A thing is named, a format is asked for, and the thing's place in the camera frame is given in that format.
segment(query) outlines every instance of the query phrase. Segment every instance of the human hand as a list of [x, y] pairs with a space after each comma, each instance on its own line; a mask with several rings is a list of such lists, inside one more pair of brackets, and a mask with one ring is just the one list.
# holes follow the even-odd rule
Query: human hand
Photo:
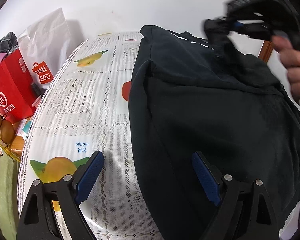
[[280, 53], [280, 61], [288, 70], [287, 77], [290, 83], [292, 98], [300, 100], [300, 51], [292, 49], [290, 41], [281, 36], [272, 36], [274, 49]]

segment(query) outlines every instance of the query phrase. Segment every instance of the white paper bag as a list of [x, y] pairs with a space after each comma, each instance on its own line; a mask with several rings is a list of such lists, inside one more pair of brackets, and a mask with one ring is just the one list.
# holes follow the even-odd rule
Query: white paper bag
[[41, 88], [48, 88], [73, 49], [62, 8], [26, 28], [18, 44], [32, 78]]

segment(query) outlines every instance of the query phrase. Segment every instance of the white tag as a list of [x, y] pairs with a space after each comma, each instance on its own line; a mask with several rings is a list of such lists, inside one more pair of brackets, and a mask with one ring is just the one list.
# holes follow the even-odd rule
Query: white tag
[[20, 59], [19, 59], [19, 64], [20, 64], [20, 66], [22, 66], [22, 65], [24, 64], [23, 58], [20, 58]]
[[28, 120], [28, 119], [26, 118], [26, 119], [23, 119], [23, 120], [20, 121], [20, 124], [19, 124], [19, 126], [18, 126], [16, 135], [22, 136], [22, 133], [21, 133], [21, 132], [22, 132], [22, 129], [23, 129], [23, 127], [25, 126], [27, 120]]
[[91, 155], [92, 152], [92, 137], [91, 136], [75, 136], [73, 140], [74, 152], [78, 156]]

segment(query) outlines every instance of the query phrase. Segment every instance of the haidilao logo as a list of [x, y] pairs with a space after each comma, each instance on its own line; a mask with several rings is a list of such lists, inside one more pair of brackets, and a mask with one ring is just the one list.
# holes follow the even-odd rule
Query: haidilao logo
[[7, 104], [8, 104], [8, 101], [7, 101], [6, 96], [2, 92], [0, 92], [0, 106], [6, 107]]

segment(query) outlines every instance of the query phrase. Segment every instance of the red shopping bag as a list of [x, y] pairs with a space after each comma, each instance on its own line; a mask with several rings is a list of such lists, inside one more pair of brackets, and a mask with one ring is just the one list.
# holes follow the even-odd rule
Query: red shopping bag
[[43, 61], [40, 64], [34, 63], [32, 71], [37, 73], [41, 84], [46, 84], [52, 81], [53, 75], [48, 68], [47, 64]]
[[32, 116], [36, 100], [33, 79], [17, 49], [0, 63], [0, 113], [12, 123]]

